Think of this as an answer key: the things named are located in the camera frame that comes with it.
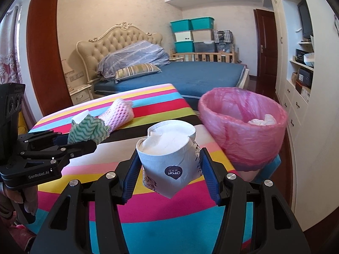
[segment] metal bolt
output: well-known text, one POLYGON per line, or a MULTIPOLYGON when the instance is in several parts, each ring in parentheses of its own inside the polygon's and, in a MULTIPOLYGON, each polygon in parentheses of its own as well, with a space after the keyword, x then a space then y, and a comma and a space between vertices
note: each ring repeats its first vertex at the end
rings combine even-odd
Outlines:
POLYGON ((236 179, 236 178, 237 178, 237 175, 236 175, 236 174, 233 174, 233 173, 228 173, 228 174, 226 175, 226 177, 227 177, 228 179, 236 179))
POLYGON ((116 174, 114 172, 109 172, 106 174, 106 178, 108 179, 112 179, 112 178, 115 178, 116 174))
POLYGON ((76 186, 79 183, 77 179, 73 179, 69 182, 70 186, 76 186))
POLYGON ((271 187, 273 185, 273 181, 270 181, 269 179, 264 181, 264 184, 268 187, 271 187))

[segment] beige wall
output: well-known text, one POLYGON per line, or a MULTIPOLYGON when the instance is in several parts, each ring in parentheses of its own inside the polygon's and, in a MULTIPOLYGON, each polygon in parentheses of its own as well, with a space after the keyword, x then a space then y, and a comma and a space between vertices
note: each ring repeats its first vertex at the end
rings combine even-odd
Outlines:
POLYGON ((71 68, 81 71, 84 67, 75 51, 76 43, 99 37, 122 22, 132 23, 144 32, 161 33, 162 46, 170 52, 174 43, 170 22, 179 19, 181 9, 164 0, 58 0, 61 60, 66 59, 71 68))
POLYGON ((233 32, 236 48, 240 51, 240 60, 247 64, 250 75, 257 75, 257 31, 254 9, 264 9, 256 4, 239 3, 210 4, 193 8, 183 8, 184 19, 211 16, 215 19, 214 29, 229 29, 233 32))

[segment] pink plastic bag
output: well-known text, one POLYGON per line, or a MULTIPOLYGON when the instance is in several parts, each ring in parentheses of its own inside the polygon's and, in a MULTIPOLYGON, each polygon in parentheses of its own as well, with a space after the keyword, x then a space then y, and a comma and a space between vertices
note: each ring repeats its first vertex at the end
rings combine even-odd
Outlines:
POLYGON ((274 100, 239 88, 214 88, 199 100, 200 119, 238 171, 256 171, 279 153, 286 111, 274 100), (276 125, 248 124, 271 114, 276 125))

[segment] colorful striped tablecloth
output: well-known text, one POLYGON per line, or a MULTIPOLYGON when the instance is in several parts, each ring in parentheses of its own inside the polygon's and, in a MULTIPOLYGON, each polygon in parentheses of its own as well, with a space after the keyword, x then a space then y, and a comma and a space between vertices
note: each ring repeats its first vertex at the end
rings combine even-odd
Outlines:
MULTIPOLYGON (((91 115, 98 116, 117 98, 133 101, 135 118, 114 131, 110 136, 112 141, 99 144, 93 154, 71 159, 70 164, 62 170, 61 179, 39 185, 37 220, 28 225, 33 232, 39 231, 70 180, 78 179, 82 183, 95 181, 106 172, 114 171, 120 161, 131 157, 137 141, 147 135, 147 127, 152 123, 168 119, 197 123, 198 145, 206 147, 212 159, 223 163, 229 172, 236 172, 209 132, 200 124, 194 111, 171 84, 113 94, 67 108, 44 117, 31 132, 53 129, 55 132, 68 133, 74 115, 89 110, 91 115)), ((251 237, 251 205, 247 205, 244 242, 248 242, 251 237)), ((208 254, 213 250, 224 207, 217 207, 211 200, 203 176, 168 199, 145 188, 140 174, 132 198, 126 205, 119 206, 118 210, 131 254, 208 254)), ((94 203, 90 203, 89 219, 92 252, 97 254, 94 203)))

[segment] headboard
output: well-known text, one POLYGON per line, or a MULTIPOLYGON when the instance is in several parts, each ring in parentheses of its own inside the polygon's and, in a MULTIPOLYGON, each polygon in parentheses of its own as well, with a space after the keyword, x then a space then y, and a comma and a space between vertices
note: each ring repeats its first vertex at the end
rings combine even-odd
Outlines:
POLYGON ((87 83, 93 83, 98 79, 97 67, 103 57, 141 40, 160 45, 162 35, 160 33, 145 33, 138 27, 124 22, 110 28, 100 37, 78 42, 77 53, 84 63, 87 83))

